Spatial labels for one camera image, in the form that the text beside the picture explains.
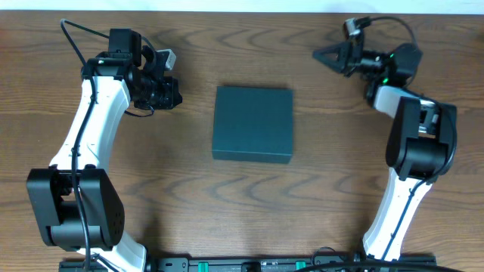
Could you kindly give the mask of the dark green box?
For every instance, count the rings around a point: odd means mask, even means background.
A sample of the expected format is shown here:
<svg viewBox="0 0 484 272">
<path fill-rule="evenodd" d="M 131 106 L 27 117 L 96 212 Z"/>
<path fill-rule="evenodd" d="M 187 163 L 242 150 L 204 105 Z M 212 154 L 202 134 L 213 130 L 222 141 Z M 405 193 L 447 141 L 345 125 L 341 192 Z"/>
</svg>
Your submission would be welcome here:
<svg viewBox="0 0 484 272">
<path fill-rule="evenodd" d="M 293 90 L 219 86 L 214 159 L 287 164 L 293 156 Z"/>
</svg>

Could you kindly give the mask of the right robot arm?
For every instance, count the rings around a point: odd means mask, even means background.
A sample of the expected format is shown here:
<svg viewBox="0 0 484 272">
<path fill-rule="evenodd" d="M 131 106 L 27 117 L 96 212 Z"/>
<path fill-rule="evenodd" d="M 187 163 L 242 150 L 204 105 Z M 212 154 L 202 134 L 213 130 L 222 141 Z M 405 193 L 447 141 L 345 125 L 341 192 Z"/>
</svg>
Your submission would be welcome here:
<svg viewBox="0 0 484 272">
<path fill-rule="evenodd" d="M 456 108 L 408 90 L 422 51 L 404 43 L 391 52 L 366 51 L 361 41 L 316 50 L 313 57 L 336 73 L 358 73 L 365 99 L 392 118 L 386 145 L 389 179 L 383 200 L 362 244 L 367 257 L 397 261 L 403 238 L 421 200 L 451 167 L 457 147 Z"/>
</svg>

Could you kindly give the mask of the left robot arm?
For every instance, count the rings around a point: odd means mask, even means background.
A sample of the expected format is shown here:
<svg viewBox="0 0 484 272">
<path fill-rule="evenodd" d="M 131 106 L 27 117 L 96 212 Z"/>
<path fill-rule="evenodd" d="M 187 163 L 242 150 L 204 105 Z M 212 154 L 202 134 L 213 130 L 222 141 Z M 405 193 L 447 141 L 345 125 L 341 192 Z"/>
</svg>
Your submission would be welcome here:
<svg viewBox="0 0 484 272">
<path fill-rule="evenodd" d="M 125 210 L 108 177 L 121 118 L 130 105 L 171 110 L 182 102 L 170 49 L 108 51 L 82 68 L 82 97 L 67 137 L 47 168 L 26 180 L 42 241 L 85 256 L 77 269 L 156 271 L 145 246 L 125 230 Z"/>
</svg>

